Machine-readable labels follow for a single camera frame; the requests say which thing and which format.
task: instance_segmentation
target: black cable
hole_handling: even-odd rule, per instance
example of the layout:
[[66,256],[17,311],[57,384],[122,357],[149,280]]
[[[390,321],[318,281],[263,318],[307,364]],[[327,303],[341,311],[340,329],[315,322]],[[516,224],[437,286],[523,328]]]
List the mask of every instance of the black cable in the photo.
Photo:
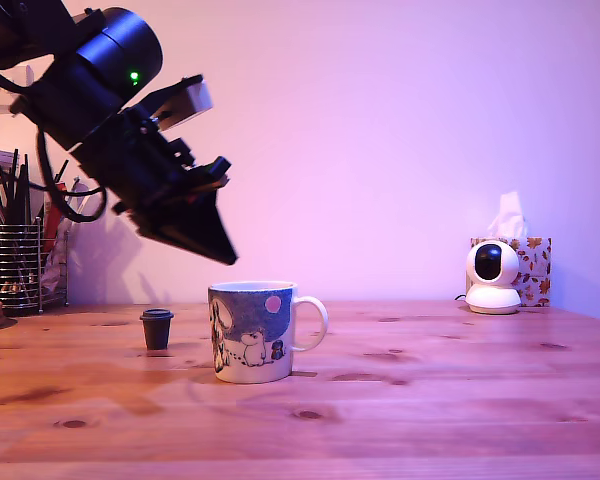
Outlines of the black cable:
[[[27,93],[27,87],[22,87],[8,80],[7,78],[0,75],[0,88],[3,88],[11,93],[17,93],[25,95]],[[38,163],[40,164],[40,170],[42,171],[42,177],[44,179],[45,187],[37,185],[33,182],[28,182],[30,188],[34,190],[41,190],[49,193],[51,201],[60,210],[65,217],[76,223],[93,222],[97,220],[104,212],[107,207],[107,190],[104,187],[99,187],[88,192],[61,192],[56,186],[56,182],[53,178],[53,172],[51,171],[51,163],[49,162],[49,156],[47,155],[47,142],[44,137],[44,129],[41,125],[38,125],[38,136],[37,136],[37,150],[38,150]],[[5,175],[9,179],[12,178],[12,174],[7,174],[2,167],[0,167],[0,174]],[[102,194],[102,200],[98,209],[93,215],[82,215],[69,206],[64,200],[65,196],[68,197],[88,197],[96,193]]]
[[0,75],[0,88],[4,88],[11,93],[18,93],[21,95],[27,93],[27,87],[21,87],[2,75]]
[[103,187],[98,189],[102,193],[102,200],[100,201],[100,205],[93,215],[82,215],[81,213],[76,212],[69,206],[67,202],[65,202],[63,198],[65,192],[61,192],[54,182],[53,172],[51,171],[51,163],[49,163],[49,157],[47,155],[47,142],[44,138],[44,129],[41,125],[38,125],[36,147],[38,150],[38,162],[40,164],[42,178],[44,179],[44,183],[48,188],[47,192],[51,197],[51,201],[58,208],[58,210],[60,210],[60,212],[69,220],[76,223],[93,222],[94,220],[100,218],[102,212],[104,212],[104,209],[107,207],[107,190]]
[[[0,174],[8,179],[13,180],[14,182],[18,181],[18,177],[11,173],[7,173],[0,166]],[[28,182],[26,186],[33,188],[34,190],[38,190],[40,192],[48,192],[49,189],[47,187],[43,187],[42,185],[38,185],[37,183]],[[103,187],[94,188],[93,190],[87,190],[86,192],[62,192],[62,194],[66,197],[90,197],[91,195],[95,195],[96,193],[100,193],[103,190]]]

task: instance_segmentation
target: mug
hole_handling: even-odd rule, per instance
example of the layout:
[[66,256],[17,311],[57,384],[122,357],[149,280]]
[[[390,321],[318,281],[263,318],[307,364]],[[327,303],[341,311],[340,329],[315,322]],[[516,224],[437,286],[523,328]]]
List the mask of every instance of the mug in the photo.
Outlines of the mug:
[[[298,297],[291,282],[231,282],[209,287],[209,319],[216,377],[230,383],[265,383],[291,373],[293,354],[315,348],[329,317],[313,297]],[[313,305],[322,316],[310,343],[295,343],[295,309]]]

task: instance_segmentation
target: wire mesh pen holder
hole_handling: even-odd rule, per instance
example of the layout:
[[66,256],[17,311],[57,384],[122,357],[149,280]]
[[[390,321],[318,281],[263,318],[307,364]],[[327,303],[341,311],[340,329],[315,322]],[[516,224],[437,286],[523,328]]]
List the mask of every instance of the wire mesh pen holder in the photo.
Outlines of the wire mesh pen holder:
[[53,288],[44,283],[44,265],[55,239],[42,238],[40,218],[33,225],[0,225],[0,302],[7,311],[24,312],[63,301],[68,305],[68,232],[64,233],[64,261]]

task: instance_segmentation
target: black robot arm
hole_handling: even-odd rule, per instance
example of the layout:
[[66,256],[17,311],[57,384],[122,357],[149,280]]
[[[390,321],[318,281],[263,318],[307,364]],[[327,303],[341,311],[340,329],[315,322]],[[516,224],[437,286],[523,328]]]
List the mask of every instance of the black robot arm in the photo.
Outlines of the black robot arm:
[[233,264],[237,256],[216,207],[229,162],[218,157],[198,166],[182,139],[162,135],[210,107],[202,75],[126,106],[162,67],[160,43],[140,17],[122,8],[71,17],[60,0],[0,0],[0,70],[48,54],[53,63],[31,86],[1,75],[0,86],[19,94],[10,111],[38,126],[39,161],[54,203],[76,221],[101,213],[80,217],[64,204],[45,134],[120,198],[114,211],[127,211],[139,235]]

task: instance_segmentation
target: patterned tissue box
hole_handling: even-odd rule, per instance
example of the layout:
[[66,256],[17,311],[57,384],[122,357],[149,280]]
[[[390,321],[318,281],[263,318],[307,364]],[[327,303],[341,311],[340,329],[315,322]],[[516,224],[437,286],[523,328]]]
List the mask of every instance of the patterned tissue box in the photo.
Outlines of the patterned tissue box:
[[[546,307],[550,304],[551,290],[551,238],[527,237],[472,238],[471,248],[486,240],[499,240],[509,245],[518,254],[520,269],[513,281],[520,294],[523,307]],[[467,292],[473,282],[467,276]]]

